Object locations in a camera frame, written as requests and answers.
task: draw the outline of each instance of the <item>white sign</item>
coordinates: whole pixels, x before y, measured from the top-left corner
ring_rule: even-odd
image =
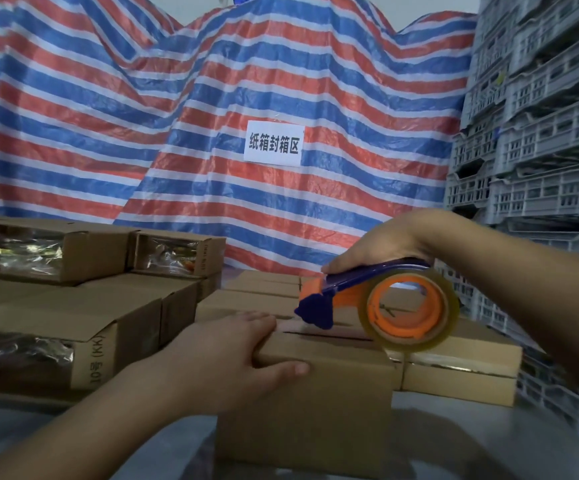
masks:
[[[246,162],[300,166],[305,127],[271,121],[247,121]]]

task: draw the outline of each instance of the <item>transparent plastic packaging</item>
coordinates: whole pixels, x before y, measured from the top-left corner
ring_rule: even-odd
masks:
[[[19,236],[0,234],[0,270],[54,276],[61,272],[62,238],[29,231]]]
[[[70,367],[74,350],[60,340],[42,339],[29,335],[0,335],[0,371],[11,371],[54,362],[59,367]]]
[[[144,268],[158,273],[191,276],[196,265],[197,241],[150,237]]]

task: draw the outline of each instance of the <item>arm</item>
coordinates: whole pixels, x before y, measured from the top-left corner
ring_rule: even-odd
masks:
[[[429,209],[377,226],[324,271],[405,256],[437,258],[464,275],[579,383],[579,254]]]
[[[194,324],[27,440],[0,455],[0,480],[108,479],[167,424],[254,400],[308,367],[252,367],[252,352],[276,327],[260,314]]]

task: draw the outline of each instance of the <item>fingernail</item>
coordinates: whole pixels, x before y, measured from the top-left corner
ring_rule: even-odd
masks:
[[[305,376],[309,372],[309,364],[305,362],[297,363],[294,367],[294,373],[297,376]]]

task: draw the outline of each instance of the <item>white wall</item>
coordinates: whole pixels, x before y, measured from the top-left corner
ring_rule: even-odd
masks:
[[[182,24],[219,6],[219,0],[151,0]],[[443,10],[476,13],[479,0],[369,0],[376,5],[394,30],[400,30],[427,13]]]

